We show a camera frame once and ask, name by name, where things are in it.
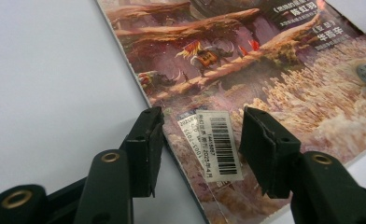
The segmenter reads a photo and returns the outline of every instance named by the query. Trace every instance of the black mount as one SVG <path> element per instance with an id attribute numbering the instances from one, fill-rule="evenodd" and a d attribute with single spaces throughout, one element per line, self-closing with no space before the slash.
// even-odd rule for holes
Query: black mount
<path id="1" fill-rule="evenodd" d="M 0 194 L 0 224 L 134 223 L 133 197 L 154 196 L 161 165 L 160 107 L 143 111 L 120 149 L 93 158 L 88 177 L 49 196 L 38 185 Z"/>
<path id="2" fill-rule="evenodd" d="M 288 198 L 296 224 L 366 224 L 366 189 L 334 157 L 301 142 L 268 113 L 245 108 L 240 151 L 262 192 Z"/>

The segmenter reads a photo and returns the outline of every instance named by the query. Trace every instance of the brass screw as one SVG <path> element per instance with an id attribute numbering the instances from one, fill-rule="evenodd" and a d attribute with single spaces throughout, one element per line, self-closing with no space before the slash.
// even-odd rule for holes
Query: brass screw
<path id="1" fill-rule="evenodd" d="M 332 164 L 332 160 L 330 158 L 325 157 L 325 156 L 320 155 L 320 154 L 316 154 L 316 155 L 312 156 L 312 160 L 316 161 L 316 162 L 319 162 L 321 164 L 325 164 L 325 165 Z"/>
<path id="2" fill-rule="evenodd" d="M 120 158 L 120 155 L 118 153 L 110 152 L 110 153 L 105 154 L 102 157 L 102 161 L 104 161 L 104 162 L 113 162 L 113 161 L 118 160 L 119 158 Z"/>
<path id="3" fill-rule="evenodd" d="M 27 189 L 20 189 L 8 195 L 3 201 L 2 206 L 6 209 L 16 208 L 27 203 L 32 198 L 33 193 Z"/>

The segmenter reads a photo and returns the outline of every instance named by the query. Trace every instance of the book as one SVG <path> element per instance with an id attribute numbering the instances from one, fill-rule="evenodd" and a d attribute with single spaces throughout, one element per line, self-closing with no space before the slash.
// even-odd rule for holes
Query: book
<path id="1" fill-rule="evenodd" d="M 98 4 L 148 105 L 162 107 L 169 147 L 207 222 L 260 223 L 289 203 L 262 195 L 236 150 L 245 106 L 270 113 L 301 152 L 346 163 L 366 150 L 366 34 L 325 1 Z M 206 162 L 198 111 L 228 112 L 229 123 L 217 123 L 232 140 L 228 169 Z"/>

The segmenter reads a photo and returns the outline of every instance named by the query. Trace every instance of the sticker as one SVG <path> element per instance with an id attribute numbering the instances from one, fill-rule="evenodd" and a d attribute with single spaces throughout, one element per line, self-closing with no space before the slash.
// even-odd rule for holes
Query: sticker
<path id="1" fill-rule="evenodd" d="M 197 115 L 195 112 L 193 112 L 188 117 L 181 118 L 181 120 L 179 120 L 177 123 L 189 141 L 189 144 L 194 151 L 195 156 L 197 156 L 198 161 L 201 163 L 201 165 L 203 165 L 203 152 L 201 150 L 199 140 L 200 134 L 198 132 Z"/>
<path id="2" fill-rule="evenodd" d="M 196 112 L 206 182 L 243 180 L 229 113 Z"/>

